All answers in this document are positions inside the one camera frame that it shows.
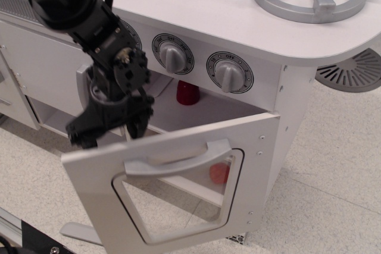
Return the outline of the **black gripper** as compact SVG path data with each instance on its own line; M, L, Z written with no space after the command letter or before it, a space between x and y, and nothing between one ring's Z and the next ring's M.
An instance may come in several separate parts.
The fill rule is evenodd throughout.
M138 89L138 95L125 95L118 101L109 100L97 86L89 88L88 107L66 125L72 145L83 149L97 147L97 140L106 132L126 126L132 139L143 137L153 115L154 98Z

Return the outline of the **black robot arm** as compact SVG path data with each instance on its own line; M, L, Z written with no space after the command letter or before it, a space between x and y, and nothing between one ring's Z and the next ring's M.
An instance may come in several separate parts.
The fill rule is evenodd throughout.
M88 103L66 126L72 144L93 148L107 131L125 126L142 137L153 113L154 98L144 85L151 73L144 51L119 16L113 0L28 0L45 27L68 34L93 61L85 73Z

